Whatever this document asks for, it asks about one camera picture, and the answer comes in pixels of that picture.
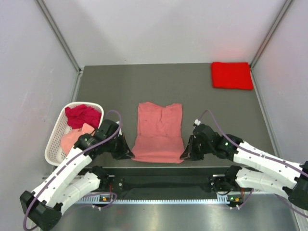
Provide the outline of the salmon pink t shirt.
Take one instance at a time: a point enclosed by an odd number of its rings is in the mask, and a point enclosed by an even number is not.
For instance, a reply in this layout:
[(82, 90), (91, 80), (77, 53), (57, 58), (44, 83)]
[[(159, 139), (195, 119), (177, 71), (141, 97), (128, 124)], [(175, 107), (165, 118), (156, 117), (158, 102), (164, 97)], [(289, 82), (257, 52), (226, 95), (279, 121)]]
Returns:
[(134, 161), (180, 164), (184, 152), (181, 135), (182, 104), (166, 107), (146, 102), (138, 106)]

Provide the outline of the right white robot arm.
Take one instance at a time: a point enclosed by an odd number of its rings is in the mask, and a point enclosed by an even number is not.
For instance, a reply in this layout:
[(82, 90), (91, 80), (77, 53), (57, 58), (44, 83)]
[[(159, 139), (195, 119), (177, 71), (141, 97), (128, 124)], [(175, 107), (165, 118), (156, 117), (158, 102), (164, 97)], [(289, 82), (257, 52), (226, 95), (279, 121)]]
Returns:
[(224, 183), (229, 190), (240, 187), (266, 191), (307, 210), (307, 163), (283, 160), (241, 138), (224, 132), (217, 133), (210, 126), (197, 121), (181, 159), (199, 161), (205, 154), (213, 154), (237, 164), (225, 173)]

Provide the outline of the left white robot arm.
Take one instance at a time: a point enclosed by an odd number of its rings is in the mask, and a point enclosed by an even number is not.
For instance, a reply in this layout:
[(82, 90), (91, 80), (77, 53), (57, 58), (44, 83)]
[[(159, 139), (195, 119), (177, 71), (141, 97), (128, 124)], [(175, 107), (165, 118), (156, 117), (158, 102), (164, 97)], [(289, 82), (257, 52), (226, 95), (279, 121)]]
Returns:
[(121, 121), (106, 119), (98, 129), (81, 135), (65, 159), (38, 187), (21, 194), (24, 230), (52, 230), (82, 198), (103, 194), (109, 204), (117, 199), (117, 194), (111, 191), (110, 175), (102, 167), (93, 166), (79, 180), (74, 178), (104, 152), (116, 152), (120, 158), (132, 157), (121, 128)]

